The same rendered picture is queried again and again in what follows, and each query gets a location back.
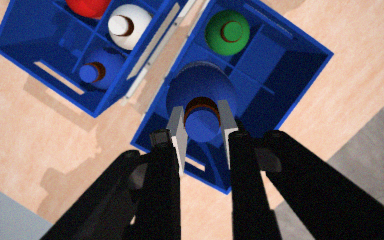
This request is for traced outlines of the red bottle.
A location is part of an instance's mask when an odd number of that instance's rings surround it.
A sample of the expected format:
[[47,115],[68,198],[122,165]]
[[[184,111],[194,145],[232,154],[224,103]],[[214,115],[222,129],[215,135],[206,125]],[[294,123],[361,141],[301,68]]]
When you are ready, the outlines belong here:
[[111,0],[65,0],[75,13],[100,20]]

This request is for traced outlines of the blue bottle crate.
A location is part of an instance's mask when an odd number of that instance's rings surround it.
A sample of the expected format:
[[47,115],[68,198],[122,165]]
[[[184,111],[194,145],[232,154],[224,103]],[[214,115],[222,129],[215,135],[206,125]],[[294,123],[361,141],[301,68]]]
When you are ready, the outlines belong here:
[[[206,22],[203,23],[203,19],[209,13],[213,2],[214,8]],[[204,38],[205,27],[210,18],[225,9],[240,12],[250,27],[250,36],[246,46],[231,56],[215,53],[208,47]],[[196,37],[195,33],[197,33]],[[188,53],[185,53],[190,43],[192,46]],[[230,64],[217,58],[217,56]],[[145,153],[151,152],[152,145],[149,134],[158,129],[166,129],[169,121],[166,110],[168,89],[180,69],[195,60],[211,61],[217,64],[227,75],[237,94],[238,104],[234,119],[242,121],[245,130],[250,132],[253,138],[263,138],[265,132],[279,130],[316,80],[310,55],[302,39],[279,13],[258,0],[210,0],[160,87],[130,145]],[[250,76],[240,72],[237,68]],[[222,133],[207,142],[197,142],[188,136],[186,157],[204,166],[205,171],[185,161],[185,174],[225,195],[231,192],[230,170]]]
[[[73,12],[65,0],[10,0],[0,24],[0,55],[97,118],[127,94],[187,2],[111,0],[98,20]],[[154,15],[133,50],[118,46],[108,30],[111,13],[124,4],[137,5]],[[108,46],[127,59],[108,90],[98,89],[84,82],[79,71],[90,51]],[[80,95],[34,62],[41,62],[85,93]]]

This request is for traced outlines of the white bottle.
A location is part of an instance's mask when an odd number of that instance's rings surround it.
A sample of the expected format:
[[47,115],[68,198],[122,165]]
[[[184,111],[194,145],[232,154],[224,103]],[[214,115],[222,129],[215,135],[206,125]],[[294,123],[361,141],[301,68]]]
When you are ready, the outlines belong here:
[[153,16],[137,5],[119,6],[110,15],[109,34],[118,46],[126,50],[133,50]]

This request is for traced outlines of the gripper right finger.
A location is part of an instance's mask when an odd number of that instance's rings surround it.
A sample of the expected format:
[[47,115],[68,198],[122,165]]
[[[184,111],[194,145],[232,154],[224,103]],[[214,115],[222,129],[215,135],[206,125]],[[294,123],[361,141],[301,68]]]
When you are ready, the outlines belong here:
[[233,240],[282,240],[261,171],[315,240],[384,240],[383,204],[284,131],[251,139],[227,99],[217,103],[231,178]]

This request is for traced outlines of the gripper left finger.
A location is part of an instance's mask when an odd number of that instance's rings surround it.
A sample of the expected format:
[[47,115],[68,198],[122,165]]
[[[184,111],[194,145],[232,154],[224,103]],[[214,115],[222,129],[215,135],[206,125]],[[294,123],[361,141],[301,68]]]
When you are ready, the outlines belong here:
[[151,153],[121,153],[40,240],[181,240],[183,119],[174,107],[166,129],[149,134]]

